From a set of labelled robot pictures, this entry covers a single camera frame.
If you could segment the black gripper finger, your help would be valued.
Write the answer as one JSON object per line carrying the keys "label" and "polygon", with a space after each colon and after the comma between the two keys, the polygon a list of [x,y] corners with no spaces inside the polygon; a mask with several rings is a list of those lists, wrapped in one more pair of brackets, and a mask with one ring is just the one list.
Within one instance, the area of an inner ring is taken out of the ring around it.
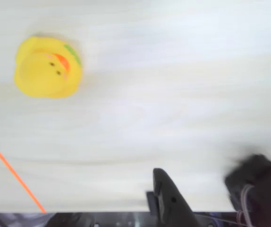
{"label": "black gripper finger", "polygon": [[199,221],[170,176],[153,169],[153,190],[146,192],[150,214],[158,227],[200,227]]}
{"label": "black gripper finger", "polygon": [[271,161],[266,156],[247,157],[224,183],[239,226],[271,227]]}

